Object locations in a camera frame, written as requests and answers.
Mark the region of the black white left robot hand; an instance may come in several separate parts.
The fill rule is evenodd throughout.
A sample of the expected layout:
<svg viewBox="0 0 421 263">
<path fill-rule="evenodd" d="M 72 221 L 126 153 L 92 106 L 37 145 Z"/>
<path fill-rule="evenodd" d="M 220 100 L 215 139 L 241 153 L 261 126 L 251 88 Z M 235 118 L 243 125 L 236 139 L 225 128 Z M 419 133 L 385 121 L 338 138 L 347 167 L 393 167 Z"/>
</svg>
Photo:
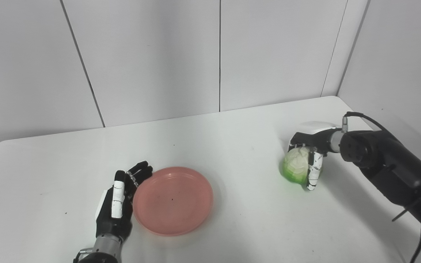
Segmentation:
<svg viewBox="0 0 421 263">
<path fill-rule="evenodd" d="M 145 180 L 152 176 L 153 168 L 147 161 L 137 163 L 127 171 L 118 170 L 115 174 L 114 182 L 122 182 L 124 191 L 122 192 L 122 202 L 114 201 L 114 183 L 105 193 L 102 206 L 96 219 L 96 234 L 98 237 L 103 234 L 111 234 L 125 241 L 132 230 L 133 199 L 137 188 Z M 113 203 L 121 204 L 121 217 L 112 216 Z"/>
</svg>

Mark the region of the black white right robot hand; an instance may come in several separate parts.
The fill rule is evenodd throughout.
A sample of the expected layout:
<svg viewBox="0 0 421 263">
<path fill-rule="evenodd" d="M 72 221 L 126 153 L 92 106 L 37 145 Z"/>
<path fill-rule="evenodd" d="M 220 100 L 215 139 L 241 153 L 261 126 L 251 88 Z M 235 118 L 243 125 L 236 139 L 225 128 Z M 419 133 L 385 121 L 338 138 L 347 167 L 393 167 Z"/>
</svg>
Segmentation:
<svg viewBox="0 0 421 263">
<path fill-rule="evenodd" d="M 328 153 L 339 153 L 341 137 L 341 127 L 333 123 L 302 123 L 282 159 L 282 176 L 306 191 L 313 191 L 323 172 L 324 158 Z"/>
</svg>

